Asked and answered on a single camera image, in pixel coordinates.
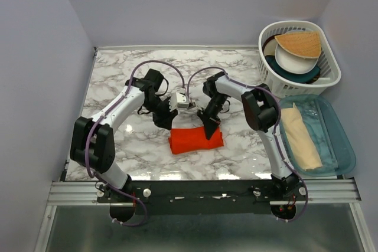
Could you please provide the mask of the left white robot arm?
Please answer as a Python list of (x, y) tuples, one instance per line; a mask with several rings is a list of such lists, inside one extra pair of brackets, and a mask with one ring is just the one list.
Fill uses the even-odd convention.
[(166, 80), (159, 71), (150, 69), (143, 78), (128, 80), (121, 93), (102, 111), (90, 118), (81, 116), (74, 123), (70, 159), (89, 167), (97, 178), (110, 184), (110, 194), (119, 202), (130, 197), (131, 177), (115, 161), (114, 133), (140, 108), (152, 113), (156, 127), (172, 129), (178, 111), (170, 109), (169, 97), (163, 100), (157, 94)]

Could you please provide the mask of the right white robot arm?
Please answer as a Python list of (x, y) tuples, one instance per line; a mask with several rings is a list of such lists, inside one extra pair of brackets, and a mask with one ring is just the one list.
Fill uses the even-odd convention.
[(244, 86), (219, 72), (203, 83), (203, 93), (210, 101), (206, 108), (197, 111), (197, 116), (203, 123), (206, 139), (211, 139), (219, 128), (219, 113), (225, 102), (229, 98), (240, 101), (248, 126), (258, 133), (268, 155), (273, 196), (284, 200), (293, 195), (300, 179), (289, 164), (279, 133), (281, 109), (269, 87), (265, 84)]

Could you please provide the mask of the orange t shirt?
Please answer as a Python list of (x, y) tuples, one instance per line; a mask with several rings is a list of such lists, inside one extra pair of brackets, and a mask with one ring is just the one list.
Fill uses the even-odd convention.
[(172, 129), (168, 143), (174, 155), (198, 150), (212, 150), (224, 146), (223, 135), (220, 129), (217, 128), (208, 140), (204, 126), (191, 129)]

